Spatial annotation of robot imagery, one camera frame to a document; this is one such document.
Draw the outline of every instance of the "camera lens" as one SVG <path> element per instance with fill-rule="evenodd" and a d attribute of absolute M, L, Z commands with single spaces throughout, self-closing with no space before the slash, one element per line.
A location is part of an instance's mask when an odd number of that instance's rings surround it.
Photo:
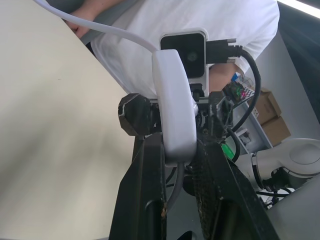
<path fill-rule="evenodd" d="M 187 59 L 189 62 L 194 62 L 198 58 L 198 54 L 195 51 L 189 52 L 187 55 Z"/>

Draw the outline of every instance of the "black metal bracket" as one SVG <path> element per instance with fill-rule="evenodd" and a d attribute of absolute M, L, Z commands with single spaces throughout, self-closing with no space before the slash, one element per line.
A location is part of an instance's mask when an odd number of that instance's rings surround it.
<path fill-rule="evenodd" d="M 160 133 L 136 145 L 116 199 L 109 240 L 165 240 L 165 158 Z"/>
<path fill-rule="evenodd" d="M 197 152 L 191 173 L 205 239 L 278 240 L 250 182 L 220 146 L 232 124 L 232 107 L 221 92 L 199 97 L 197 105 Z M 136 139 L 132 164 L 120 183 L 109 239 L 165 240 L 165 154 L 158 103 L 129 94 L 121 100 L 118 116 L 121 127 Z"/>

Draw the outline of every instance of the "person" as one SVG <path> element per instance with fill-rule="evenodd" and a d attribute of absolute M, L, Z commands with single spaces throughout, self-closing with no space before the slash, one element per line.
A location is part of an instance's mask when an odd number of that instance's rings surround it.
<path fill-rule="evenodd" d="M 93 21 L 103 11 L 123 0 L 85 0 L 74 16 Z M 160 47 L 163 33 L 203 28 L 208 40 L 237 39 L 254 59 L 267 47 L 278 29 L 276 0 L 138 0 L 113 24 Z M 81 38 L 88 28 L 67 22 Z M 100 63 L 127 93 L 155 98 L 151 53 L 134 42 L 104 33 L 91 43 Z M 209 92 L 221 91 L 236 72 L 249 68 L 245 59 L 215 64 L 209 70 Z"/>

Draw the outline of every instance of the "black cable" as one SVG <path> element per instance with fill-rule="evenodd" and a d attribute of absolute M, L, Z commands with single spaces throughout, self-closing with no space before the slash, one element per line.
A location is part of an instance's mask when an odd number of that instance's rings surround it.
<path fill-rule="evenodd" d="M 170 175 L 167 177 L 167 179 L 165 180 L 165 184 L 167 184 L 168 182 L 170 182 L 170 180 L 172 179 L 172 177 L 175 175 L 175 172 L 177 170 L 177 167 L 173 167 L 171 170 Z"/>
<path fill-rule="evenodd" d="M 185 166 L 185 173 L 191 175 L 192 174 L 192 168 L 190 166 Z"/>
<path fill-rule="evenodd" d="M 242 124 L 244 124 L 244 122 L 250 116 L 251 112 L 253 111 L 253 109 L 256 106 L 256 103 L 258 101 L 260 91 L 261 91 L 261 76 L 260 76 L 260 73 L 259 73 L 259 70 L 258 70 L 258 67 L 257 67 L 255 60 L 246 50 L 242 49 L 240 52 L 240 55 L 242 57 L 244 57 L 244 59 L 248 62 L 248 64 L 250 65 L 250 67 L 252 69 L 254 81 L 255 81 L 255 92 L 254 92 L 254 95 L 252 98 L 252 102 L 249 105 L 248 109 L 245 111 L 244 115 L 239 120 L 239 122 L 232 128 L 232 131 L 234 133 L 241 127 Z"/>
<path fill-rule="evenodd" d="M 264 205 L 265 207 L 268 207 L 270 205 L 272 205 L 273 203 L 272 202 L 269 202 L 268 204 Z"/>
<path fill-rule="evenodd" d="M 286 191 L 288 194 L 292 194 L 292 191 L 287 187 L 284 187 L 284 188 L 281 188 L 281 189 Z"/>
<path fill-rule="evenodd" d="M 269 197 L 277 197 L 277 198 L 284 198 L 289 195 L 289 194 L 271 193 L 271 192 L 263 192 L 263 191 L 257 191 L 256 194 L 269 196 Z"/>
<path fill-rule="evenodd" d="M 234 144 L 235 144 L 235 153 L 234 153 L 234 156 L 231 160 L 232 162 L 235 163 L 240 156 L 240 142 L 239 142 L 239 139 L 237 138 L 236 134 L 232 131 L 231 128 L 228 127 L 226 130 L 229 133 L 229 135 L 231 136 L 231 138 L 233 139 Z"/>

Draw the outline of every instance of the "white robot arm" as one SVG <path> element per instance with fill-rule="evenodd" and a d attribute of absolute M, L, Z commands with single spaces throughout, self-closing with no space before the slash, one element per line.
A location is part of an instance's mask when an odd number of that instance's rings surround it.
<path fill-rule="evenodd" d="M 319 140 L 291 139 L 274 148 L 259 151 L 256 156 L 242 155 L 236 165 L 256 191 L 262 188 L 268 190 L 272 184 L 283 179 L 301 180 L 300 185 L 294 187 L 299 189 L 269 209 L 267 215 L 281 240 L 319 239 Z"/>
<path fill-rule="evenodd" d="M 277 182 L 274 178 L 278 170 L 285 171 L 287 177 L 305 180 L 320 173 L 320 141 L 291 139 L 256 155 L 242 155 L 236 165 L 256 191 L 263 188 L 272 190 L 272 185 Z"/>

